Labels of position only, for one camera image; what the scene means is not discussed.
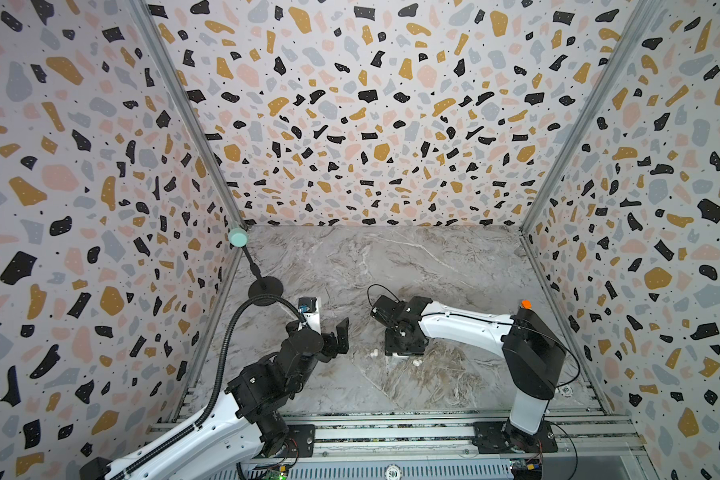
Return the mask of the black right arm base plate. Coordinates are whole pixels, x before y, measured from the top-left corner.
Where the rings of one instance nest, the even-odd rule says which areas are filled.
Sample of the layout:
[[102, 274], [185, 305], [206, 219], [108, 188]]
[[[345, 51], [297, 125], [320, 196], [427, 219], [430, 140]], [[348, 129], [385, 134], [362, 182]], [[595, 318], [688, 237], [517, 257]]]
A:
[[539, 455], [556, 453], [558, 445], [551, 432], [550, 423], [543, 421], [535, 434], [528, 434], [513, 426], [508, 420], [475, 422], [472, 444], [480, 454], [527, 453]]

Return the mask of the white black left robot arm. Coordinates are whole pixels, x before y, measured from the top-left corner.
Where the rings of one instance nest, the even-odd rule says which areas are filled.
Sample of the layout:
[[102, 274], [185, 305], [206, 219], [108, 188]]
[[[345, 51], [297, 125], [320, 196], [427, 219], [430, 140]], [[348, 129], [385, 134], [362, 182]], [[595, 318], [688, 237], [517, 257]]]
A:
[[349, 320], [334, 333], [302, 326], [280, 350], [243, 368], [206, 408], [145, 447], [116, 460], [97, 457], [81, 479], [204, 479], [257, 456], [272, 457], [289, 438], [279, 409], [300, 393], [319, 362], [349, 350]]

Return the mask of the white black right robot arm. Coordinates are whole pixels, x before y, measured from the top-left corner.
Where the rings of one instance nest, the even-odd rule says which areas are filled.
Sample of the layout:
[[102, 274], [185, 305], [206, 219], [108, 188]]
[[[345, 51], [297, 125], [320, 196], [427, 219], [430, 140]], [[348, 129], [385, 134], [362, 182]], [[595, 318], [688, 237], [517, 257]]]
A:
[[380, 296], [371, 316], [385, 327], [387, 356], [421, 356], [433, 339], [449, 340], [501, 357], [516, 394], [508, 431], [527, 437], [539, 432], [570, 349], [530, 307], [514, 314], [488, 314], [450, 307], [427, 297]]

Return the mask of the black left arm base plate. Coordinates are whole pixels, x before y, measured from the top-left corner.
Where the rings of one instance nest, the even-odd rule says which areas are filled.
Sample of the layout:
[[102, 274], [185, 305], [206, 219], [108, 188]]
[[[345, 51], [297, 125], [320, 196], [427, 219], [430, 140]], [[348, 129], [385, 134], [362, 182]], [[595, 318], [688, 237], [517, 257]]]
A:
[[259, 458], [310, 458], [313, 456], [316, 426], [314, 424], [282, 424], [265, 426], [260, 437]]

